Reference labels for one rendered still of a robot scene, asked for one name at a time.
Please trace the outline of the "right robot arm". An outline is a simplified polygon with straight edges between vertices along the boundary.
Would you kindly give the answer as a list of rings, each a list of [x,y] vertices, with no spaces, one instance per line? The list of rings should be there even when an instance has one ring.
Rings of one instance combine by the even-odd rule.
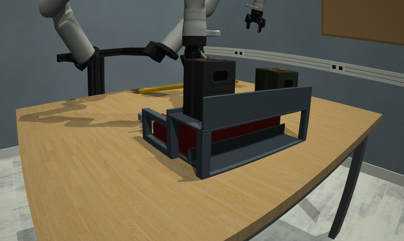
[[[41,0],[40,14],[52,18],[54,27],[80,64],[89,59],[94,48],[75,19],[69,0]],[[184,22],[182,36],[220,36],[219,30],[207,30],[205,0],[184,0]]]

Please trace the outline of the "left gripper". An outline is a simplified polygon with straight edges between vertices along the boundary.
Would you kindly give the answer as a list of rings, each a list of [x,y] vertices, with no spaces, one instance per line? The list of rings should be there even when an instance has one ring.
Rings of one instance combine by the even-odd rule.
[[[265,18],[262,18],[262,14],[262,11],[252,9],[251,14],[246,15],[246,29],[249,29],[251,22],[255,22],[259,26],[257,32],[261,32],[262,27],[265,27]]]

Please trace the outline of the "red open-front bin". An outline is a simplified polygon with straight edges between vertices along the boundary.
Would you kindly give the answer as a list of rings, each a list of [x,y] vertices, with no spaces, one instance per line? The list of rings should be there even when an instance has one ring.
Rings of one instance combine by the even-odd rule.
[[[257,126],[256,126],[256,131],[279,125],[280,124],[280,117],[281,116],[277,116],[277,117],[273,117],[273,118],[258,121]]]
[[[246,133],[251,133],[256,131],[257,122],[249,123],[246,125],[240,125],[233,128],[224,129],[223,139],[232,138],[235,136],[240,136]]]
[[[213,131],[211,143],[223,140],[224,129]],[[167,144],[166,128],[157,122],[153,123],[153,135]],[[188,148],[197,146],[197,130],[179,122],[179,153],[188,158]]]

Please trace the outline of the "yellow bar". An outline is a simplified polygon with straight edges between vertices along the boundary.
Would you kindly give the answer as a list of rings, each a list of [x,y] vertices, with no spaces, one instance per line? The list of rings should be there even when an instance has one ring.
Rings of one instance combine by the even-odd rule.
[[[141,89],[141,90],[138,90],[138,94],[148,93],[148,92],[156,92],[156,91],[164,91],[164,90],[172,90],[172,89],[181,89],[181,88],[183,88],[183,84],[174,85],[174,86],[149,88],[149,89]]]

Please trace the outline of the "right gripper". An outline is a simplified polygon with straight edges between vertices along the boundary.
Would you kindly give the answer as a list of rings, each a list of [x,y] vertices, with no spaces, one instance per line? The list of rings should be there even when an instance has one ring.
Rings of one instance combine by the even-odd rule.
[[[209,59],[204,55],[203,47],[206,46],[206,36],[182,36],[182,45],[185,46],[185,54],[180,56],[184,67],[184,59]]]

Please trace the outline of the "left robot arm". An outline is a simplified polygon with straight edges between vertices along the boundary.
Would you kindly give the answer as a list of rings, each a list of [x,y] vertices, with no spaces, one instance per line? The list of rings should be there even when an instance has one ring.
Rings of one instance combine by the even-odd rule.
[[[210,17],[214,13],[218,5],[218,2],[219,0],[205,1],[206,18]],[[265,0],[254,0],[253,5],[247,4],[246,7],[263,12],[264,5]],[[171,48],[175,53],[178,53],[178,51],[182,48],[183,21],[184,17],[179,21],[179,23],[174,27],[174,29],[167,35],[167,37],[162,42],[164,45]]]

